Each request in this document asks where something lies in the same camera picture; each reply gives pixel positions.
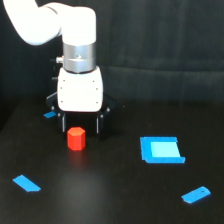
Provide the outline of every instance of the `red hexagonal block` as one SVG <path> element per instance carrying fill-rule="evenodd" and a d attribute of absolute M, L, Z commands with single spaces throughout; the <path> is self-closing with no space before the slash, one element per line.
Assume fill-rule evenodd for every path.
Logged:
<path fill-rule="evenodd" d="M 73 150 L 82 150 L 86 146 L 86 131 L 80 127 L 71 128 L 67 132 L 68 147 Z"/>

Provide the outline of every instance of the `blue tile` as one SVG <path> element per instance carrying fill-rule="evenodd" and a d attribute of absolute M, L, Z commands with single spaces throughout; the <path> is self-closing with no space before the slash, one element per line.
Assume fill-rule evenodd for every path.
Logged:
<path fill-rule="evenodd" d="M 206 187 L 200 187 L 194 191 L 191 191 L 188 194 L 183 195 L 182 198 L 185 202 L 191 204 L 210 194 L 211 192 Z"/>
<path fill-rule="evenodd" d="M 151 142 L 153 157 L 180 157 L 176 142 Z"/>
<path fill-rule="evenodd" d="M 55 115 L 56 115 L 56 113 L 54 111 L 51 111 L 49 113 L 44 114 L 44 117 L 51 118 L 51 117 L 54 117 Z"/>
<path fill-rule="evenodd" d="M 185 163 L 185 157 L 180 157 L 176 142 L 176 137 L 141 137 L 140 144 L 142 160 L 145 160 L 147 163 Z M 169 146 L 168 148 L 172 149 L 170 156 L 169 152 L 165 148 L 163 149 L 160 147 L 162 145 L 166 146 L 166 149 L 167 146 Z"/>
<path fill-rule="evenodd" d="M 40 190 L 40 188 L 36 184 L 31 182 L 29 179 L 27 179 L 23 175 L 18 176 L 17 178 L 13 179 L 13 181 L 16 184 L 18 184 L 20 187 L 22 187 L 24 190 L 26 190 L 27 192 Z"/>

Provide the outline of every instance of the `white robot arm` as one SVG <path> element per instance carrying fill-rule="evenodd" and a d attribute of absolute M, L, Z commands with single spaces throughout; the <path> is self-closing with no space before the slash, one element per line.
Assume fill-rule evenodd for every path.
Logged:
<path fill-rule="evenodd" d="M 63 63 L 58 76 L 57 100 L 63 111 L 96 112 L 103 101 L 103 83 L 96 66 L 96 15 L 87 7 L 35 0 L 3 0 L 21 38 L 41 45 L 62 35 Z"/>

